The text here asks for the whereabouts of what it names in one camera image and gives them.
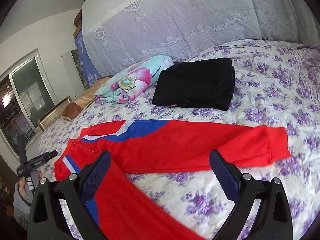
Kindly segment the person's left hand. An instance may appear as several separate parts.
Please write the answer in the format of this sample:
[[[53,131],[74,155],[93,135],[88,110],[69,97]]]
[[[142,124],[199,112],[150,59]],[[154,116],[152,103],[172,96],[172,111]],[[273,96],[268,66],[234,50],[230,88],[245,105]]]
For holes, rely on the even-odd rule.
[[[34,189],[37,188],[38,183],[40,181],[42,177],[42,172],[41,171],[33,171],[31,173],[31,178],[33,179],[33,184],[34,184]],[[21,195],[21,197],[28,203],[31,204],[33,201],[33,193],[31,192],[31,190],[29,189],[29,184],[26,181],[25,177],[20,178],[19,181],[19,193]]]

